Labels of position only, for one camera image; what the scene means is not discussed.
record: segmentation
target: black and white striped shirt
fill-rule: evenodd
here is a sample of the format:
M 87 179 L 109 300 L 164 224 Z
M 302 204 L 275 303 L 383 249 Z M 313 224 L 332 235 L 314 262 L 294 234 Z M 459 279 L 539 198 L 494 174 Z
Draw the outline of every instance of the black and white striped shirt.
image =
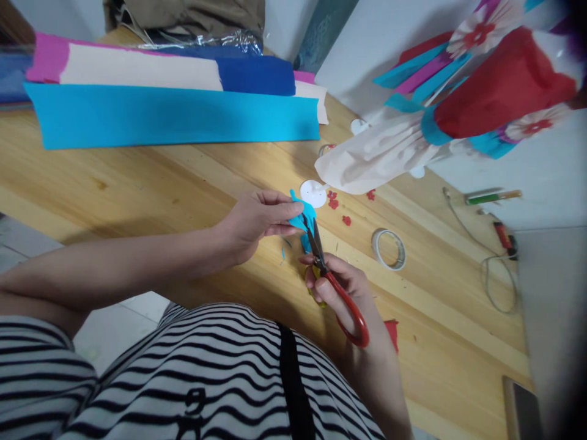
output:
M 384 439 L 329 358 L 236 304 L 168 309 L 100 378 L 57 327 L 0 317 L 2 439 Z

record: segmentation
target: wooden tabletop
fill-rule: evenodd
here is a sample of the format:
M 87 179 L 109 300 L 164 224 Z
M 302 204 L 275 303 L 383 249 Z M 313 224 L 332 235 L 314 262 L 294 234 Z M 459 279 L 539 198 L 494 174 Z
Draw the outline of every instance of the wooden tabletop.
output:
M 119 29 L 105 42 L 136 40 Z M 321 141 L 62 151 L 43 149 L 33 112 L 0 114 L 0 210 L 64 244 L 209 227 L 244 191 L 287 193 L 317 179 L 313 164 L 320 146 L 348 139 L 356 117 L 330 96 L 326 106 L 330 124 L 320 127 Z M 413 424 L 441 439 L 504 439 L 502 376 L 532 388 L 522 318 L 497 312 L 487 299 L 479 262 L 489 253 L 454 219 L 443 186 L 471 231 L 501 253 L 492 219 L 466 207 L 462 195 L 430 171 L 419 180 L 394 179 L 377 188 L 373 201 L 339 191 L 338 209 L 318 210 L 322 243 L 365 271 L 383 318 L 399 321 Z M 351 226 L 343 215 L 351 217 Z M 378 228 L 402 237 L 402 271 L 374 259 L 371 236 Z M 392 241 L 384 240 L 382 248 L 392 262 Z M 308 295 L 299 254 L 297 239 L 291 249 L 280 237 L 266 238 L 248 263 L 160 293 L 187 307 L 212 301 L 249 305 L 309 337 L 337 362 L 344 336 L 333 313 Z M 498 266 L 490 277 L 492 295 L 507 308 L 512 288 Z

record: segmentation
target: white wall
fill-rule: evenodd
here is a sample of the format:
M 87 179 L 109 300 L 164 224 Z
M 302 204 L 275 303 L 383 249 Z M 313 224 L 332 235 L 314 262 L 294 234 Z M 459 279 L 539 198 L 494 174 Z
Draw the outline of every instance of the white wall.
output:
M 12 0 L 39 32 L 96 41 L 105 33 L 102 0 Z
M 585 373 L 575 361 L 587 323 L 587 228 L 520 232 L 517 239 L 530 369 L 541 419 L 551 433 L 573 377 Z
M 292 60 L 316 0 L 267 0 L 267 46 Z M 454 29 L 478 0 L 360 0 L 316 76 L 316 82 L 369 122 L 381 117 L 392 91 L 372 80 L 400 53 Z M 556 0 L 526 14 L 525 24 L 550 29 L 564 17 Z M 550 133 L 525 141 L 498 161 L 449 158 L 430 166 L 464 193 L 521 189 L 524 197 L 485 207 L 516 230 L 587 225 L 587 111 Z

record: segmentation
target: paper costume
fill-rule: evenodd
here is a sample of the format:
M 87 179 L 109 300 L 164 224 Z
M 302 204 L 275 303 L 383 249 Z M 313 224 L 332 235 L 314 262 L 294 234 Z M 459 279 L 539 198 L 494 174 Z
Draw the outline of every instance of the paper costume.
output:
M 426 81 L 419 86 L 417 98 L 418 87 L 411 100 L 396 93 L 391 98 L 393 106 L 407 114 L 373 126 L 319 158 L 316 170 L 324 182 L 347 193 L 363 194 L 426 165 L 442 145 L 462 143 L 462 139 L 468 139 L 477 151 L 499 158 L 516 143 L 564 117 L 567 108 L 562 103 L 577 94 L 583 78 L 582 64 L 566 51 L 567 38 L 523 26 L 502 36 L 507 26 L 492 20 L 507 17 L 510 26 L 518 10 L 511 1 L 482 3 L 441 46 L 440 53 L 438 47 L 429 48 L 433 43 L 424 43 L 404 56 L 405 62 L 383 75 L 379 83 L 397 86 L 401 80 L 400 86 L 405 86 L 421 74 L 415 64 L 421 66 L 422 59 L 414 63 L 421 51 L 428 58 L 430 51 L 437 52 L 425 65 L 429 67 L 446 60 L 442 51 L 448 53 L 448 48 L 455 57 L 463 58 L 471 56 L 471 50 L 487 51 L 498 42 L 487 59 L 468 78 L 449 87 L 451 93 L 439 104 L 423 102 L 437 94 L 436 89 L 422 92 Z M 494 3 L 497 5 L 488 13 Z M 442 76 L 441 88 L 454 73 L 454 66 L 447 67 L 452 73 Z

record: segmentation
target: red tool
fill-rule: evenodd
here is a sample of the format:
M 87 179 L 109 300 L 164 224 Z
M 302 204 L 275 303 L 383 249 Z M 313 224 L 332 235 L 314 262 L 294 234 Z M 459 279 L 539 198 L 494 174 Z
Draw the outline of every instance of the red tool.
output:
M 359 330 L 359 336 L 355 337 L 351 333 L 346 330 L 346 328 L 341 324 L 341 321 L 338 320 L 338 325 L 341 327 L 344 334 L 347 336 L 349 341 L 360 348 L 365 348 L 369 345 L 369 330 L 367 328 L 367 324 L 365 323 L 365 319 L 361 314 L 361 311 L 356 306 L 355 302 L 351 299 L 349 294 L 344 290 L 344 288 L 340 285 L 340 283 L 335 278 L 334 274 L 328 269 L 326 266 L 326 262 L 324 261 L 324 252 L 322 251 L 322 243 L 320 241 L 320 233 L 318 232 L 318 223 L 316 219 L 314 219 L 313 228 L 310 228 L 308 224 L 308 219 L 304 214 L 302 214 L 304 225 L 306 226 L 306 230 L 308 231 L 308 238 L 310 242 L 310 246 L 312 247 L 312 253 L 314 254 L 314 265 L 320 271 L 320 276 L 323 278 L 328 279 L 336 293 L 342 298 L 346 306 L 349 308 L 351 315 L 355 321 L 355 326 Z

